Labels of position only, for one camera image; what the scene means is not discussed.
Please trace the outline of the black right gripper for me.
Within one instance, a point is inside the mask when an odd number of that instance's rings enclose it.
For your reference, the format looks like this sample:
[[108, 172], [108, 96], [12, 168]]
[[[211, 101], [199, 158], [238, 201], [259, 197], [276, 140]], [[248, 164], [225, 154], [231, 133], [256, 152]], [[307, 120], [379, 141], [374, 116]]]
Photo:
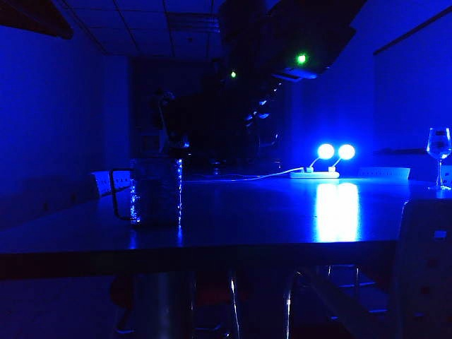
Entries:
[[169, 141], [196, 157], [253, 157], [281, 139], [284, 87], [271, 73], [232, 68], [226, 88], [234, 120], [170, 117]]

